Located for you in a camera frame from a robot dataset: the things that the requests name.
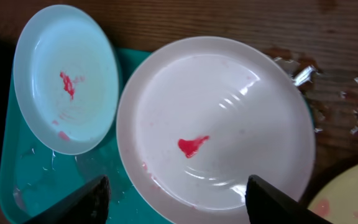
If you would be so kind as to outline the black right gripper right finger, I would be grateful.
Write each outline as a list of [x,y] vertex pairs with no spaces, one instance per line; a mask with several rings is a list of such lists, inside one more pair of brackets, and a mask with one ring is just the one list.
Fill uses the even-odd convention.
[[331,224],[257,175],[250,175],[246,207],[251,224]]

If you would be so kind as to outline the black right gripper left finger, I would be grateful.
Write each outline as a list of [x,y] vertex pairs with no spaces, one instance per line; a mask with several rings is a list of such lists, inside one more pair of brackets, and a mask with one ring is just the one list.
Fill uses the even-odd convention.
[[109,179],[100,175],[25,224],[105,224],[110,198]]

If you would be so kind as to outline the yellow-green plate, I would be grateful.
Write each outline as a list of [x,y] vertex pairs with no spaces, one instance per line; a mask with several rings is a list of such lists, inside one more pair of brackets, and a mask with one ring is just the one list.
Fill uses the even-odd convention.
[[358,165],[326,184],[308,209],[331,223],[358,224]]

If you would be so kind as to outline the light blue plate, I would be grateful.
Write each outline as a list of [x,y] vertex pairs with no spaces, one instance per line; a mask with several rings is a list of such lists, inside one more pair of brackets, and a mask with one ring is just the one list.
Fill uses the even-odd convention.
[[121,89],[118,61],[84,11],[57,4],[37,12],[19,37],[12,72],[22,115],[51,150],[88,152],[111,129]]

